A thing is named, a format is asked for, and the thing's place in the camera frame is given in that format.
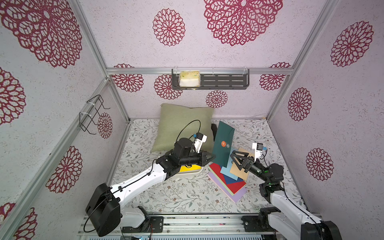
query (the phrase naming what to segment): green envelope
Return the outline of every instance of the green envelope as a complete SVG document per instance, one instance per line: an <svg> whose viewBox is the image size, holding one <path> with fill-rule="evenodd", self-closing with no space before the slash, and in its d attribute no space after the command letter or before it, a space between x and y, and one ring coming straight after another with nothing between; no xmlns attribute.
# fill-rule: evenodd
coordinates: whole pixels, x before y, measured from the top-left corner
<svg viewBox="0 0 384 240"><path fill-rule="evenodd" d="M228 158L231 153L232 139L235 129L222 121L219 122L213 154L216 155L216 158L212 161L221 167L227 167Z"/></svg>

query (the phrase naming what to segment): light blue paper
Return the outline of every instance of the light blue paper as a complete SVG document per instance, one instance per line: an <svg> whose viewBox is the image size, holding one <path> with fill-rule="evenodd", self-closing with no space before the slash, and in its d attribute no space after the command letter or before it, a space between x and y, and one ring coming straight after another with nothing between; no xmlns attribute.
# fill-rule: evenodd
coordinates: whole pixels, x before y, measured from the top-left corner
<svg viewBox="0 0 384 240"><path fill-rule="evenodd" d="M222 167L221 170L220 170L220 173L221 174L224 174L232 179L235 179L237 180L238 179L238 176L236 176L235 174L232 174L230 173L229 171L231 170L231 167L232 167L232 158L231 156L229 156L228 158L228 163L227 163L227 167Z"/></svg>

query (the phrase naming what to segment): black motor housing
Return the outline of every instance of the black motor housing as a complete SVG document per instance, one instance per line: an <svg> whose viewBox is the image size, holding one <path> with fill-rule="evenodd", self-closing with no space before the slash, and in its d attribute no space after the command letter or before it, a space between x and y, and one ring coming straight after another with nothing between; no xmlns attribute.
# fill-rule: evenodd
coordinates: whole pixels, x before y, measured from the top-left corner
<svg viewBox="0 0 384 240"><path fill-rule="evenodd" d="M107 235L120 223L120 204L105 183L97 186L85 212L99 237Z"/></svg>

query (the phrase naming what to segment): green pillow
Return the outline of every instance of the green pillow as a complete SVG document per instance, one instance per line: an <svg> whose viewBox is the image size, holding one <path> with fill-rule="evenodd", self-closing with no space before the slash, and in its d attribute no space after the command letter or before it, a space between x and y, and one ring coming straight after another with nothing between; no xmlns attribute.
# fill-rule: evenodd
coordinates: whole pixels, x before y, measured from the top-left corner
<svg viewBox="0 0 384 240"><path fill-rule="evenodd" d="M198 119L201 122L200 133L207 136L207 141L201 146L202 150L212 152L214 136L211 129L213 108L187 108L178 105L161 104L160 123L157 137L151 152L169 151L174 148L176 138L180 131L191 121ZM199 130L199 122L189 124L180 134L189 138Z"/></svg>

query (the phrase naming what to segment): wall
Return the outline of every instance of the wall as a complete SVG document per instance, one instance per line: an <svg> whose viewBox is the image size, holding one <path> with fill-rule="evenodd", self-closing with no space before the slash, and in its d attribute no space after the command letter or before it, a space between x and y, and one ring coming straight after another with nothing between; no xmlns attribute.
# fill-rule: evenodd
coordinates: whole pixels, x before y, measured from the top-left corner
<svg viewBox="0 0 384 240"><path fill-rule="evenodd" d="M110 109L101 107L102 117L95 110L91 112L99 126L91 123L89 131L96 134L80 131L32 204L37 226L29 223L30 217L26 225L33 239L75 239L95 188L106 181L126 123L110 88L101 96L105 108Z"/></svg>
<svg viewBox="0 0 384 240"><path fill-rule="evenodd" d="M306 204L343 239L384 234L383 10L341 1L270 120Z"/></svg>
<svg viewBox="0 0 384 240"><path fill-rule="evenodd" d="M66 1L0 17L1 224L103 76Z"/></svg>
<svg viewBox="0 0 384 240"><path fill-rule="evenodd" d="M325 1L228 2L80 0L108 67L289 67ZM181 93L158 77L115 77L130 117L158 118L161 103L215 107L216 118L265 117L284 80L252 75L246 91Z"/></svg>
<svg viewBox="0 0 384 240"><path fill-rule="evenodd" d="M129 75L115 75L113 79L132 81ZM284 75L275 75L284 80ZM118 92L131 118L159 118L160 105L171 103L186 107L215 108L214 118L266 117L278 89L266 90L258 83L261 75L250 75L246 90L173 90L170 75L143 75L139 91Z"/></svg>

